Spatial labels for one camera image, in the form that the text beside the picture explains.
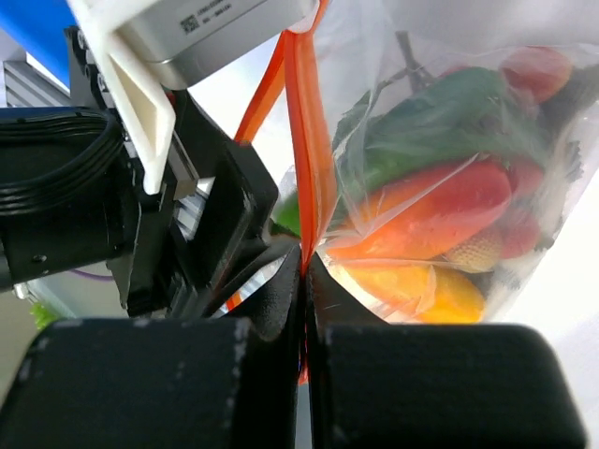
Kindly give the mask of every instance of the blue object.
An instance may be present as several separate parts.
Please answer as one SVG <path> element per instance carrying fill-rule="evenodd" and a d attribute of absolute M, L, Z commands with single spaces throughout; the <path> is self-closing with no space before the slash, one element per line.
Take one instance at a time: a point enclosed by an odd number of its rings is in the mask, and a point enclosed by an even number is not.
<path fill-rule="evenodd" d="M 66 86 L 64 30 L 76 24 L 66 0 L 0 0 L 0 28 Z"/>

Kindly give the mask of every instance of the purple cable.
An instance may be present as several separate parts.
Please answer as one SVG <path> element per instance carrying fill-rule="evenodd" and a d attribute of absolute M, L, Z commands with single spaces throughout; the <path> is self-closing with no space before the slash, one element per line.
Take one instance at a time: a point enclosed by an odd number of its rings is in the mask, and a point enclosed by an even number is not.
<path fill-rule="evenodd" d="M 112 276 L 104 276 L 101 274 L 93 274 L 87 273 L 85 271 L 81 271 L 80 269 L 71 269 L 71 273 L 77 274 L 82 278 L 89 279 L 90 281 L 100 281 L 100 282 L 112 282 Z"/>

